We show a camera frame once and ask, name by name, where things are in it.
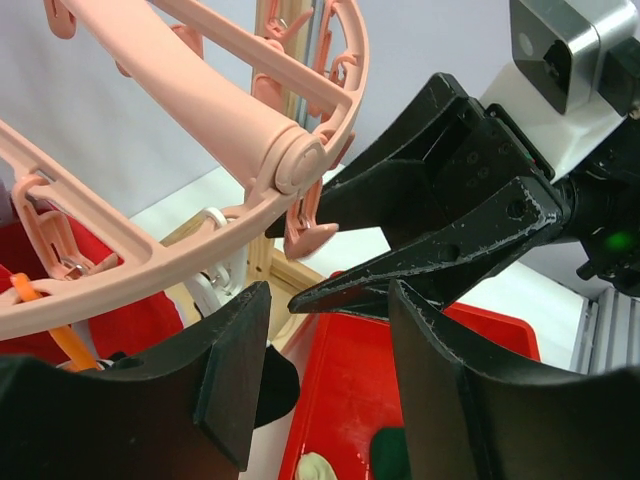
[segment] red cloth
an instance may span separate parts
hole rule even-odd
[[[79,250],[94,263],[112,251],[73,218],[71,229]],[[32,280],[47,278],[22,224],[0,229],[0,292],[11,287],[11,272],[25,273]],[[133,355],[156,345],[183,328],[175,305],[163,293],[89,319],[89,330],[100,358],[116,352]],[[0,355],[32,354],[52,364],[68,360],[47,332],[0,341]]]

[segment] white table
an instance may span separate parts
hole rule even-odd
[[[327,174],[325,181],[336,171]],[[241,203],[243,191],[223,168],[217,168],[132,218],[160,240],[207,207]],[[303,263],[328,276],[388,250],[379,229],[339,233]],[[465,295],[462,303],[510,315],[528,322],[536,332],[543,362],[568,369],[584,298],[530,268],[515,263]],[[289,354],[303,373],[314,328]],[[291,415],[254,434],[249,470],[244,480],[275,480],[291,424]]]

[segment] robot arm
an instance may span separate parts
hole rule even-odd
[[[510,9],[513,62],[479,101],[435,75],[326,185],[318,221],[379,226],[391,251],[302,292],[292,311],[386,318],[397,279],[443,308],[532,248],[568,240],[589,257],[581,278],[640,294],[638,13],[627,0]]]

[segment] red tray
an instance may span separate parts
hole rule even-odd
[[[446,313],[540,359],[535,334],[522,320],[459,304]],[[371,439],[383,427],[402,425],[389,324],[320,315],[278,480],[293,480],[300,456],[309,452],[326,458],[339,479],[370,480]]]

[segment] white wall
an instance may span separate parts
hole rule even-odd
[[[371,69],[345,162],[384,131],[433,73],[455,75],[478,97],[510,60],[508,0],[360,0],[359,5],[371,43]],[[575,275],[585,261],[579,245],[548,246],[523,259],[578,293],[595,296],[607,284]]]
[[[0,2],[0,118],[126,215],[217,163],[84,29],[60,40],[41,0]],[[253,31],[254,0],[203,0]],[[249,89],[251,68],[208,42],[206,60]],[[10,181],[6,163],[0,175]]]

